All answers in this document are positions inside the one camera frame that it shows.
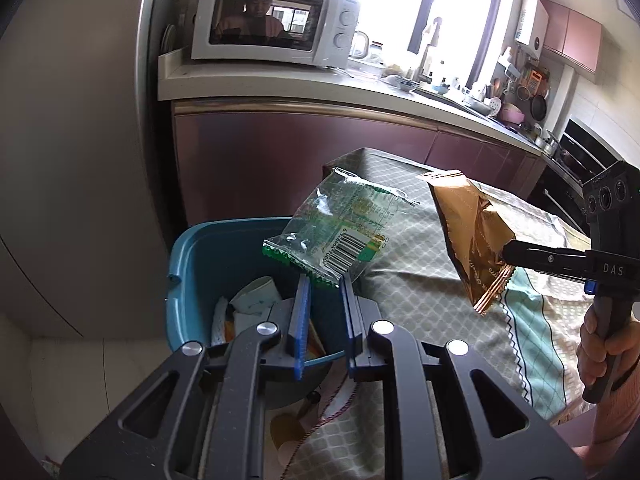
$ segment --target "hand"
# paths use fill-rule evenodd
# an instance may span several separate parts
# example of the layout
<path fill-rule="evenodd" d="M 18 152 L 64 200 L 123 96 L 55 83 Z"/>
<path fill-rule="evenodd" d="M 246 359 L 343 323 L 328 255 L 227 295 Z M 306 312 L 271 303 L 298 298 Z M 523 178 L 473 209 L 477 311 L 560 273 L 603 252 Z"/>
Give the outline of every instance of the hand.
<path fill-rule="evenodd" d="M 584 323 L 580 327 L 577 351 L 578 373 L 585 386 L 591 386 L 598 377 L 606 373 L 607 354 L 622 354 L 614 381 L 636 364 L 640 356 L 640 322 L 635 317 L 631 316 L 631 322 L 606 341 L 595 333 L 597 325 L 598 318 L 592 305 L 584 315 Z"/>

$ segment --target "transparent plastic bag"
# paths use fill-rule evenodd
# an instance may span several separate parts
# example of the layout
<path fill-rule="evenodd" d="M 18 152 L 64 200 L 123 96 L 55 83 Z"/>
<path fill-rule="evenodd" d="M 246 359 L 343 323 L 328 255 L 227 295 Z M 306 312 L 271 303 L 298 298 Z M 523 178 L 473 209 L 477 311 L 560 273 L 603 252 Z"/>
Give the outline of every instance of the transparent plastic bag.
<path fill-rule="evenodd" d="M 405 193 L 334 168 L 298 208 L 281 235 L 262 251 L 294 263 L 317 282 L 337 286 L 348 272 L 355 280 L 385 249 L 385 228 L 415 202 Z"/>

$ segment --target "black pan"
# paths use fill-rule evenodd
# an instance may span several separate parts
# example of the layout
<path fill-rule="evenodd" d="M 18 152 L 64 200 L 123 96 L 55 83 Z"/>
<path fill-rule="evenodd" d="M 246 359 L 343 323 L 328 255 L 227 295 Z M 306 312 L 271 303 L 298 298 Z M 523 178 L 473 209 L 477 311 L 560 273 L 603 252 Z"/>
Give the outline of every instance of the black pan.
<path fill-rule="evenodd" d="M 542 95 L 536 95 L 531 99 L 531 117 L 538 123 L 545 120 L 546 101 Z"/>

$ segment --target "white countertop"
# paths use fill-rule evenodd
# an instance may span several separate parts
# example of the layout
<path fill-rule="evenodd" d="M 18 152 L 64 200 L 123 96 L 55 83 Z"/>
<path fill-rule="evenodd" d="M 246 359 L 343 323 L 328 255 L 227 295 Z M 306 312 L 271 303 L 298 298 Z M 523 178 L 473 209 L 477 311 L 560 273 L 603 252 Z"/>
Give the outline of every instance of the white countertop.
<path fill-rule="evenodd" d="M 452 124 L 534 155 L 541 154 L 538 147 L 500 124 L 413 92 L 403 92 L 379 80 L 294 64 L 198 62 L 183 59 L 183 50 L 174 50 L 158 59 L 161 101 L 239 96 L 296 98 L 397 112 Z"/>

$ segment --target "trash bin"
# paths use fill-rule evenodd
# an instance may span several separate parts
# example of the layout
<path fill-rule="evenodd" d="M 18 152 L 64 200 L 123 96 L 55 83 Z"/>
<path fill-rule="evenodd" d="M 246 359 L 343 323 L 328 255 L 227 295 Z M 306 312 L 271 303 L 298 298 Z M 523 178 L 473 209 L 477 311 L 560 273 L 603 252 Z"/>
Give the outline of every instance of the trash bin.
<path fill-rule="evenodd" d="M 280 234 L 289 218 L 206 222 L 187 229 L 175 242 L 169 262 L 166 333 L 172 351 L 187 341 L 210 345 L 213 310 L 220 296 L 231 299 L 255 278 L 271 276 L 283 299 L 296 294 L 300 269 L 262 254 L 262 241 Z M 305 363 L 301 383 L 269 383 L 267 406 L 301 399 L 322 381 L 346 344 L 337 288 L 314 286 L 311 319 L 327 355 Z"/>

